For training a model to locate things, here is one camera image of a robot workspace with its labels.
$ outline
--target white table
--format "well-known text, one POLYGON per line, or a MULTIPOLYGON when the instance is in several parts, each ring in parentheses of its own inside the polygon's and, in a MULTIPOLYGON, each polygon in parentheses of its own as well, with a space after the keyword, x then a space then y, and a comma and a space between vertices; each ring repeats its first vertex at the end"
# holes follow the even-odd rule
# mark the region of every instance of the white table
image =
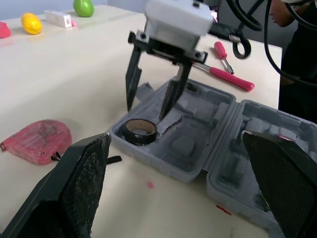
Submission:
MULTIPOLYGON (((34 121, 56 119, 67 124, 76 142, 106 131, 126 113, 124 76, 132 51, 127 38, 130 30, 143 29, 144 16, 102 5, 91 18, 73 19, 78 27, 71 29, 42 21, 43 32, 37 36, 24 33, 20 19, 6 21, 12 36, 0 39, 0 140, 34 121)), ((207 64, 222 68, 210 51, 215 41, 205 37, 199 49, 210 52, 207 64)), ((255 83, 252 92, 195 68, 190 77, 234 94, 237 101, 250 99, 277 108, 279 75, 263 45, 252 42, 247 60, 236 59, 231 44, 224 45, 236 76, 255 83)), ((282 50, 270 50, 280 64, 282 50)), ((177 72, 171 63, 147 55, 140 68, 140 83, 148 81, 155 89, 177 72)), ((113 155, 121 155, 123 161, 107 167, 93 238, 228 238, 232 230, 233 238, 267 237, 265 230, 241 216, 228 216, 216 208, 205 191, 206 174, 185 184, 111 146, 113 155), (149 181, 153 189, 146 186, 149 181)), ((54 166, 39 167, 0 154, 0 232, 54 166)))

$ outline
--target lemon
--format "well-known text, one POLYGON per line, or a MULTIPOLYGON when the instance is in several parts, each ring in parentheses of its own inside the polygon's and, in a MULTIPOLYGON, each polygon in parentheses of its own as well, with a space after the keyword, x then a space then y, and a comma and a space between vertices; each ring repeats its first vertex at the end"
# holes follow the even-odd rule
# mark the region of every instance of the lemon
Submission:
POLYGON ((26 13, 21 17, 23 29, 32 35, 39 34, 42 30, 42 24, 39 18, 32 14, 26 13))

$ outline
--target gray plastic case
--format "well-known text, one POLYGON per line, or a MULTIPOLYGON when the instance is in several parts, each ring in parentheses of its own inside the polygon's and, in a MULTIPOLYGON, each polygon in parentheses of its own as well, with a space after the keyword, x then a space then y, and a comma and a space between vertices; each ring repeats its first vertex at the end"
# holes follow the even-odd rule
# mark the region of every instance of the gray plastic case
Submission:
POLYGON ((253 101, 236 103, 233 95, 193 80, 188 80, 176 106, 159 122, 167 85, 156 91, 148 83, 139 87, 140 103, 110 129, 113 144, 183 182, 192 181, 201 170, 208 171, 210 197, 268 228, 270 238, 284 237, 261 195, 240 135, 251 130, 284 136, 316 161, 316 125, 253 101), (124 139, 122 125, 134 118, 157 124, 155 142, 136 146, 124 139))

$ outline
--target green apple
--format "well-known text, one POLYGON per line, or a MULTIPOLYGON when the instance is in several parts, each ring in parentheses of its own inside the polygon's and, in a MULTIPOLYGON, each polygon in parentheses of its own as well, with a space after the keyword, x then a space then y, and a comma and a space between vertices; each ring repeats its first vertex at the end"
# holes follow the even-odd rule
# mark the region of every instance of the green apple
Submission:
POLYGON ((78 16, 91 17, 94 14, 94 5, 91 0, 74 0, 73 7, 78 16))

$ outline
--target roll of tape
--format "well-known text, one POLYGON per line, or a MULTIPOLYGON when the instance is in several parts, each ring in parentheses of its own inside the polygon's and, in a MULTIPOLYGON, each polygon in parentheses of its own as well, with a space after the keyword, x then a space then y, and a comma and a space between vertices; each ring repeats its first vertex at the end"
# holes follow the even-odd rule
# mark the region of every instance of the roll of tape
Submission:
POLYGON ((148 145, 157 138, 157 126, 144 119, 128 120, 123 126, 123 135, 126 141, 134 145, 148 145))

